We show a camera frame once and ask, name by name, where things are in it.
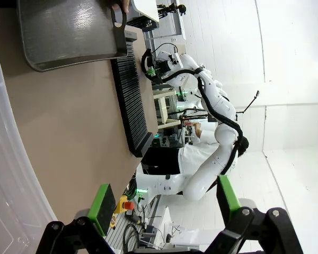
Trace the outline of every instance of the brown tabletop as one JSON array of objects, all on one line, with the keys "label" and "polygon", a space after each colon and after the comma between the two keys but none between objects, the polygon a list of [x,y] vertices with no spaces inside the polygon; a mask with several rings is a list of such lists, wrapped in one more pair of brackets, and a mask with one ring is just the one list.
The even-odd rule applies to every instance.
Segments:
[{"label": "brown tabletop", "polygon": [[[151,82],[140,71],[143,33],[126,29],[138,36],[140,90],[147,128],[155,134]],[[23,59],[16,10],[1,9],[0,63],[22,141],[57,218],[69,223],[104,183],[118,199],[141,158],[128,150],[110,61],[35,72]]]}]

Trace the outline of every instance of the bolt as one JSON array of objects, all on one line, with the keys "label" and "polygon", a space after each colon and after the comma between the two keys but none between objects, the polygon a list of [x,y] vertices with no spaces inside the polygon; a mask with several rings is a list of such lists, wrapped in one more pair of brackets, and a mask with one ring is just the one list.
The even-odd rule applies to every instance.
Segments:
[{"label": "bolt", "polygon": [[247,215],[250,214],[250,211],[249,211],[249,209],[244,209],[244,210],[242,211],[242,213],[243,213],[245,216],[247,216]]},{"label": "bolt", "polygon": [[274,210],[272,212],[272,214],[275,216],[275,217],[278,217],[279,216],[279,211],[278,210]]},{"label": "bolt", "polygon": [[78,224],[80,226],[83,226],[83,225],[85,225],[85,221],[83,219],[80,219],[80,220],[78,220]]},{"label": "bolt", "polygon": [[53,225],[52,225],[52,228],[53,228],[54,230],[58,230],[58,229],[59,229],[59,225],[58,225],[58,224],[53,224]]}]

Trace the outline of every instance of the black pants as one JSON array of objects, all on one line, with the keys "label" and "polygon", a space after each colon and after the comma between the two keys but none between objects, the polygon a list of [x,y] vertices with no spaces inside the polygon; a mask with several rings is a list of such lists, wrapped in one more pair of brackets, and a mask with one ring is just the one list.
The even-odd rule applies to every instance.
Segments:
[{"label": "black pants", "polygon": [[176,175],[180,173],[178,163],[179,148],[150,147],[142,159],[148,165],[145,174],[150,175]]}]

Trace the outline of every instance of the transparent plastic container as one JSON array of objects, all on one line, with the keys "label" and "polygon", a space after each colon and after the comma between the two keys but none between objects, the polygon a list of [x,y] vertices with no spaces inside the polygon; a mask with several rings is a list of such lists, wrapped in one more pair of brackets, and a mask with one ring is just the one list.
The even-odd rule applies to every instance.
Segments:
[{"label": "transparent plastic container", "polygon": [[35,253],[54,220],[21,141],[0,66],[0,254]]}]

